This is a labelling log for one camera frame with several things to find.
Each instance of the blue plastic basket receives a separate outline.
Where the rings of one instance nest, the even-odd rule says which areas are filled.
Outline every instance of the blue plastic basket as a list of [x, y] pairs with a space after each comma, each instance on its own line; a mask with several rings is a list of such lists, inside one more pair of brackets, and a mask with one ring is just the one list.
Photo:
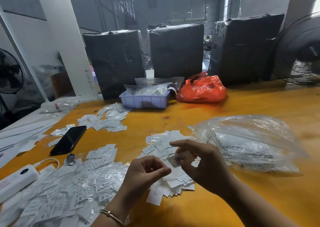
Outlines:
[[125, 91], [119, 96], [126, 108], [166, 108], [170, 99], [170, 90], [164, 96], [132, 96]]

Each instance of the small metal object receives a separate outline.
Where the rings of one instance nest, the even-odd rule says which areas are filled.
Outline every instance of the small metal object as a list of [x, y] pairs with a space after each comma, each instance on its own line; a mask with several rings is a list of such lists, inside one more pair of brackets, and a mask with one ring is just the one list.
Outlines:
[[119, 220], [117, 217], [115, 217], [114, 215], [111, 214], [110, 211], [105, 210], [105, 209], [100, 209], [99, 211], [102, 214], [105, 214], [107, 217], [112, 218], [114, 221], [116, 221], [119, 225], [121, 226], [125, 226], [121, 220]]
[[76, 162], [76, 156], [75, 154], [68, 154], [68, 156], [66, 157], [66, 163], [69, 166], [73, 166]]

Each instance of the hand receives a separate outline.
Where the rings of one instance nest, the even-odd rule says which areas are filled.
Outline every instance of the hand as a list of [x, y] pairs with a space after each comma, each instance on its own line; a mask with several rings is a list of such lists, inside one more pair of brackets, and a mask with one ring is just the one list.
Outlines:
[[176, 154], [190, 151], [195, 157], [201, 158], [198, 167], [180, 160], [182, 169], [196, 183], [206, 190], [224, 198], [232, 193], [234, 179], [217, 147], [212, 144], [202, 144], [189, 139], [170, 142], [179, 147]]
[[117, 193], [126, 205], [134, 205], [152, 184], [169, 175], [171, 169], [155, 156], [134, 159]]

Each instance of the white cable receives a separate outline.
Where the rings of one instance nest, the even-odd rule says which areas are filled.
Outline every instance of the white cable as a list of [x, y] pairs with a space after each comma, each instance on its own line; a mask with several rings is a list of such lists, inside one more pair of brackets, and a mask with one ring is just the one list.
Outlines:
[[48, 159], [45, 159], [45, 160], [41, 160], [40, 162], [36, 163], [33, 165], [34, 168], [36, 168], [37, 166], [39, 166], [41, 163], [45, 162], [46, 160], [54, 160], [58, 163], [58, 166], [56, 168], [56, 170], [59, 168], [59, 161], [56, 159], [56, 158], [48, 158]]

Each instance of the white pillar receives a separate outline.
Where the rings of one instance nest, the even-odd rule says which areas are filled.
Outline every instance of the white pillar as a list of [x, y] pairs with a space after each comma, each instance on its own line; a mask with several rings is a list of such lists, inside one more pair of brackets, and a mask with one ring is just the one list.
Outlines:
[[40, 0], [76, 96], [98, 95], [70, 0]]

